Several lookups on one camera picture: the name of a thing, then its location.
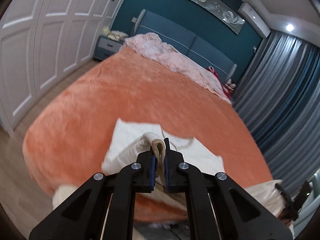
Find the cream quilted jacket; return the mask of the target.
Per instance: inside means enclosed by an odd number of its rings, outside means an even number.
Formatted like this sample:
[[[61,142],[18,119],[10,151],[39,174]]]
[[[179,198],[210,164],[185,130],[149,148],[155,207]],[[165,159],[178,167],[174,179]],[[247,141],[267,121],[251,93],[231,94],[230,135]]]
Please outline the cream quilted jacket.
[[[196,166],[201,172],[215,175],[223,172],[223,158],[214,155],[195,137],[180,138],[166,132],[159,124],[125,122],[117,119],[110,148],[101,165],[105,174],[119,172],[124,166],[136,160],[137,155],[150,147],[156,149],[168,138],[170,147],[181,152],[186,162]],[[135,204],[135,221],[138,223],[179,222],[178,214],[187,211],[185,197],[181,194],[169,196],[162,188],[160,178],[151,194],[141,194],[142,204]]]

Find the orange plush bed blanket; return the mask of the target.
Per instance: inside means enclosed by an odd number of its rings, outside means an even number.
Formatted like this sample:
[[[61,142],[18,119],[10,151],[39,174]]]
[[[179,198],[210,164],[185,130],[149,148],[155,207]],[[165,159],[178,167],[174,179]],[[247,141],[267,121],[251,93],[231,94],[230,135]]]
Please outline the orange plush bed blanket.
[[[22,149],[31,178],[49,196],[62,184],[82,185],[100,172],[118,119],[196,138],[242,187],[272,179],[230,103],[130,48],[78,78],[29,127]]]

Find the grey blue curtain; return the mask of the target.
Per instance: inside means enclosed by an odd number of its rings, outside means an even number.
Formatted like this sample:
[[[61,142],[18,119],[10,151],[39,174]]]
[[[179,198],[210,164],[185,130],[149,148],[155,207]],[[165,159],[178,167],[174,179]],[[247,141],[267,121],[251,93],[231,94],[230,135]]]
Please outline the grey blue curtain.
[[[233,99],[272,176],[296,192],[319,169],[319,48],[272,31]]]

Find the red and white plush toy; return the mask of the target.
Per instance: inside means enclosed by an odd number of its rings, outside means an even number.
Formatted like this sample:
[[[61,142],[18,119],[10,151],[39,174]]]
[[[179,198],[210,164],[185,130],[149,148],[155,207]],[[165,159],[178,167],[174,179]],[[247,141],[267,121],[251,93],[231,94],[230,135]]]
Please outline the red and white plush toy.
[[[227,81],[221,81],[220,77],[218,75],[218,73],[214,70],[214,68],[212,66],[209,66],[206,68],[206,70],[208,70],[209,72],[211,72],[215,77],[217,77],[217,79],[220,81],[222,89],[224,94],[227,96],[227,98],[231,99],[231,95],[234,92],[235,88],[236,88],[236,84],[233,83],[233,81],[231,79],[228,79]]]

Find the dark blue nightstand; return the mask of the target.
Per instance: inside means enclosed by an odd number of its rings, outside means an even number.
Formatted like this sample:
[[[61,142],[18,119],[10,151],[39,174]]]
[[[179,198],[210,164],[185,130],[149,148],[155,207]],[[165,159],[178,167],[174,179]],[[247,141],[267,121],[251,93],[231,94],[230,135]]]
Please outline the dark blue nightstand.
[[[93,59],[103,61],[117,53],[122,45],[123,42],[113,41],[106,36],[100,35],[94,49]]]

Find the blue upholstered headboard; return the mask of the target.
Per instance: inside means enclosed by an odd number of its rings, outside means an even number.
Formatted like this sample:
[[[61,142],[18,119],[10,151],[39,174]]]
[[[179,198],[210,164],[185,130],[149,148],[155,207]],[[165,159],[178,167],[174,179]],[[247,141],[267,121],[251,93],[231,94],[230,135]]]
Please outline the blue upholstered headboard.
[[[155,33],[162,42],[172,45],[203,68],[213,67],[220,81],[225,83],[233,77],[237,68],[231,59],[213,45],[185,27],[154,12],[143,9],[138,16],[131,35]]]

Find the cream cloth pile on nightstand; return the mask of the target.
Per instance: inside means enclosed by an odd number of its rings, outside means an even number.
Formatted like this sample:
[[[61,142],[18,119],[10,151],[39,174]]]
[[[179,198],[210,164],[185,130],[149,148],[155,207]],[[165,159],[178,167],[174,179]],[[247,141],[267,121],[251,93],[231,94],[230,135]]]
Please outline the cream cloth pile on nightstand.
[[[108,39],[122,42],[125,40],[125,38],[129,37],[128,34],[118,31],[118,30],[110,30],[107,27],[103,27],[102,35],[106,36]]]

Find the pink lace duvet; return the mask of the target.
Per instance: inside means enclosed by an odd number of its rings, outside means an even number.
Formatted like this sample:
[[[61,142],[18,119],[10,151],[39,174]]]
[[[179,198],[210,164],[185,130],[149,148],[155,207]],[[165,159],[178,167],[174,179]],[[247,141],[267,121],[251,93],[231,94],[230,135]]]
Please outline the pink lace duvet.
[[[198,85],[231,104],[226,89],[221,84],[215,69],[207,69],[181,54],[172,45],[161,40],[156,33],[137,34],[124,40],[123,48],[130,48],[137,54],[151,59],[175,73],[180,73]]]

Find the white panelled wardrobe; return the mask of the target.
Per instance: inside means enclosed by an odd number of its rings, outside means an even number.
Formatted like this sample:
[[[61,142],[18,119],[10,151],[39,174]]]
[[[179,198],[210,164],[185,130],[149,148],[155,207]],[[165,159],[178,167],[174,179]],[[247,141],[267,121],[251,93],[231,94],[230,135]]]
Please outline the white panelled wardrobe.
[[[1,0],[1,126],[88,62],[124,0]]]

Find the white air conditioner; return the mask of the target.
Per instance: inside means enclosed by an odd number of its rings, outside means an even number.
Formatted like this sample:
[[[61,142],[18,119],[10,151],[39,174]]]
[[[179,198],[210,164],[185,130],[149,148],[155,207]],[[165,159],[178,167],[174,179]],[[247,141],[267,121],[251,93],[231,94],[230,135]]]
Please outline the white air conditioner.
[[[242,3],[238,12],[253,27],[260,37],[267,38],[269,36],[271,32],[269,27],[248,3]]]

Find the silver floral wall art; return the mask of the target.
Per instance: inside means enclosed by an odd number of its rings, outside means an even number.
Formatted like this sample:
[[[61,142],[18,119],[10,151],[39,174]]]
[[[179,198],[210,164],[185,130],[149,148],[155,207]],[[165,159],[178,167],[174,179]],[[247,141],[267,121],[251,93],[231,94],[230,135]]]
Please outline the silver floral wall art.
[[[227,25],[236,35],[240,33],[245,20],[221,0],[190,0],[210,12]]]

